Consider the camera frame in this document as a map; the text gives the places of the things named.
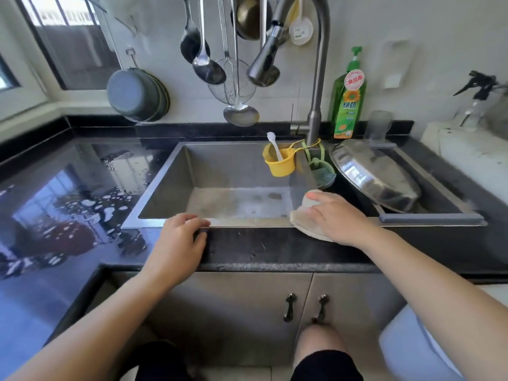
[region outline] sink rim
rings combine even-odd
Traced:
[[[155,190],[158,188],[162,179],[168,172],[169,167],[173,164],[176,156],[181,152],[182,148],[187,145],[237,145],[237,144],[268,144],[267,140],[247,140],[247,141],[224,141],[224,142],[179,142],[175,149],[171,152],[168,159],[164,162],[161,169],[152,180],[146,191],[143,193],[137,204],[134,206],[130,214],[125,219],[124,223],[121,226],[121,229],[161,229],[166,221],[165,218],[151,218],[144,219],[139,218],[139,215],[147,205],[148,201],[152,197]],[[302,152],[296,153],[295,157],[298,161],[304,166],[303,174],[307,176],[309,181],[313,182],[315,185],[314,177],[312,176],[312,172],[310,171],[310,167],[308,166],[307,159]],[[211,228],[287,228],[293,227],[291,222],[289,221],[289,217],[287,218],[206,218],[210,221]]]

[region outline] faucet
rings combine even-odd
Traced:
[[[279,39],[283,35],[284,21],[291,5],[295,0],[279,0],[272,18],[272,33],[267,38],[265,45],[257,55],[247,71],[248,77],[256,85],[267,85],[274,69],[273,63],[279,47]],[[307,116],[309,133],[306,143],[310,146],[318,140],[319,127],[321,125],[321,97],[323,95],[323,82],[325,79],[326,56],[330,41],[330,8],[328,0],[312,0],[319,21],[318,55],[314,71],[314,89],[312,91],[312,104]]]

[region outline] kitchen sink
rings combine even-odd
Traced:
[[[122,228],[161,228],[181,212],[211,227],[290,227],[289,213],[317,186],[302,152],[294,173],[272,176],[262,156],[266,144],[179,143]]]

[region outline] cabinet handle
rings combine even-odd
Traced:
[[[330,301],[330,297],[328,297],[326,294],[319,297],[319,303],[321,305],[321,309],[320,309],[317,317],[312,318],[313,324],[322,325],[325,323],[325,318],[326,318],[325,306],[329,301]]]
[[[289,294],[286,298],[286,302],[288,302],[288,312],[284,315],[284,322],[291,322],[293,320],[293,303],[296,302],[297,296],[293,293]]]

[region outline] countertop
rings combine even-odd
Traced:
[[[394,230],[461,275],[508,278],[508,207],[419,142],[397,143],[489,225]],[[0,378],[44,345],[99,266],[141,268],[156,232],[120,226],[169,154],[60,134],[0,166]],[[378,272],[293,228],[211,230],[199,270]]]

